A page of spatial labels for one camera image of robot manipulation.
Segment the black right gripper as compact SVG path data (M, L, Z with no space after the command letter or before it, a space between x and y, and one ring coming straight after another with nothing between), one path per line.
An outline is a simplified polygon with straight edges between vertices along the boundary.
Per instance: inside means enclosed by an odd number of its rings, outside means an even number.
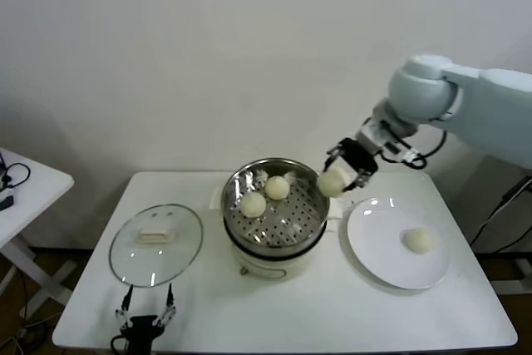
M358 141L351 138L344 138L327 151L324 170L328 171L340 161L345 161L357 173L356 178L342 190L343 193L364 188L372 175L378 171L374 156L367 152Z

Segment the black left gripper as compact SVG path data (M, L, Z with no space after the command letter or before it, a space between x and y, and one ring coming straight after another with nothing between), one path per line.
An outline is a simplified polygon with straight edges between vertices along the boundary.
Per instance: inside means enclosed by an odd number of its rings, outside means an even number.
M126 355L149 355L152 344L158 338L158 328L165 328L175 316L175 298L172 284L169 285L164 312L156 315L136 316L131 319L129 307L133 294L131 285L121 300L121 307L116 310L116 318L120 321L121 336L127 341Z

